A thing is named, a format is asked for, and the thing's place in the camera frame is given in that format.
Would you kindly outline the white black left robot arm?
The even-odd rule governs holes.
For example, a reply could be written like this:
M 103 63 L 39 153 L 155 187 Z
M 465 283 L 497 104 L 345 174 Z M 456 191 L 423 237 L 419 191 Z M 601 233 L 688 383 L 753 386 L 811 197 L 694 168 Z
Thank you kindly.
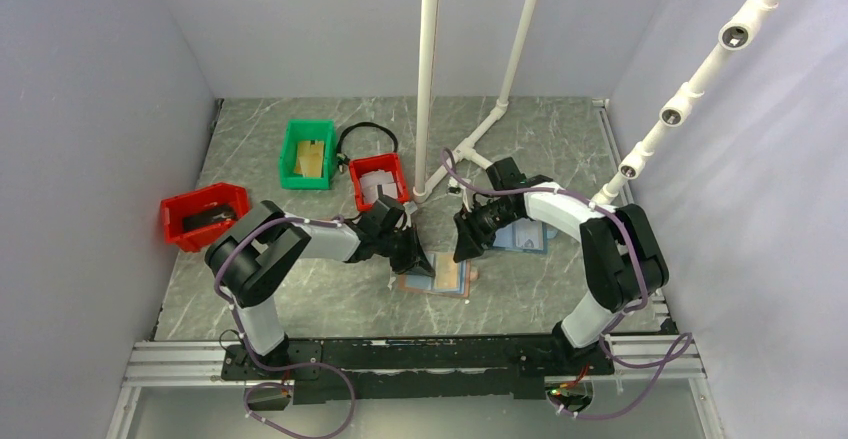
M 296 263 L 325 259 L 355 264 L 374 256 L 388 259 L 396 275 L 435 274 L 405 207 L 388 196 L 353 218 L 330 220 L 290 215 L 264 201 L 207 248 L 204 262 L 249 350 L 248 366 L 261 378 L 272 379 L 289 362 L 289 337 L 273 296 Z

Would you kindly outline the tan card holder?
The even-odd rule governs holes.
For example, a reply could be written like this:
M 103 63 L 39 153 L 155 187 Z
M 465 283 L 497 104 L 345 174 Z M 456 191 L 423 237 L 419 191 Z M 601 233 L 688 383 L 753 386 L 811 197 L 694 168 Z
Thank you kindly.
M 466 299 L 471 284 L 479 278 L 478 268 L 470 261 L 455 262 L 451 252 L 428 252 L 435 276 L 405 274 L 397 277 L 398 288 L 405 292 Z

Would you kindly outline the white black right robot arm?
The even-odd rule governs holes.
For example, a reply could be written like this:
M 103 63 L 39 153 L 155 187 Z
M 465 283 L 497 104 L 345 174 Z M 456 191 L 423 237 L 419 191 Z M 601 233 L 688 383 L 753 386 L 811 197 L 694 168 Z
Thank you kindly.
M 557 370 L 574 374 L 590 350 L 621 317 L 647 305 L 669 281 L 669 269 L 645 211 L 636 204 L 598 205 L 544 175 L 529 177 L 512 158 L 485 170 L 491 187 L 477 189 L 458 174 L 452 177 L 471 192 L 457 212 L 454 259 L 481 256 L 496 234 L 520 220 L 551 226 L 579 242 L 587 291 L 552 330 L 551 360 Z

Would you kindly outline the blue card holder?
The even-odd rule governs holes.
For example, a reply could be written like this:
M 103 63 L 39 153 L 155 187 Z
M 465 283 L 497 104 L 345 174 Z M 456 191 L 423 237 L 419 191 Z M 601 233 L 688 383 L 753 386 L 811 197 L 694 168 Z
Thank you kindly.
M 521 219 L 496 231 L 492 249 L 546 254 L 548 243 L 555 236 L 556 232 L 545 224 Z

